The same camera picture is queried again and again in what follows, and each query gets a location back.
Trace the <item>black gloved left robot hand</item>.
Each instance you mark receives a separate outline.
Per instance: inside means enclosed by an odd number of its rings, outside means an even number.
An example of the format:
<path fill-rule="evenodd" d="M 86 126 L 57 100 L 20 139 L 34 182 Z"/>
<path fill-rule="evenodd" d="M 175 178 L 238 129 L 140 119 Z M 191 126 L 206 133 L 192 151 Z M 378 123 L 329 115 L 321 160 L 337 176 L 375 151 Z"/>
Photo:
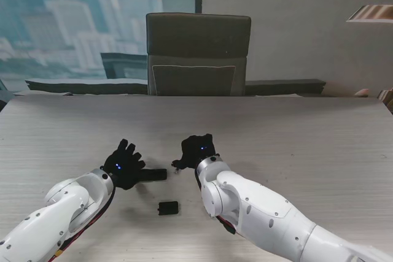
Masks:
<path fill-rule="evenodd" d="M 139 172 L 145 167 L 136 146 L 122 139 L 117 149 L 106 159 L 101 169 L 110 175 L 117 188 L 129 190 L 139 182 Z"/>

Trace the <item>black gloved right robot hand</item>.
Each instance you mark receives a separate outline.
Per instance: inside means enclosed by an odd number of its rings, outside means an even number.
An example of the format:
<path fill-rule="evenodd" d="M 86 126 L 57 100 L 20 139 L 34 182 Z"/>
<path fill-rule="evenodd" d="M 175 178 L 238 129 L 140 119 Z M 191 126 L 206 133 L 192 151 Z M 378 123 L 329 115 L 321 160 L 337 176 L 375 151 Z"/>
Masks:
<path fill-rule="evenodd" d="M 206 158 L 216 155 L 212 134 L 192 135 L 181 142 L 182 156 L 172 162 L 172 167 L 183 170 L 196 169 Z"/>

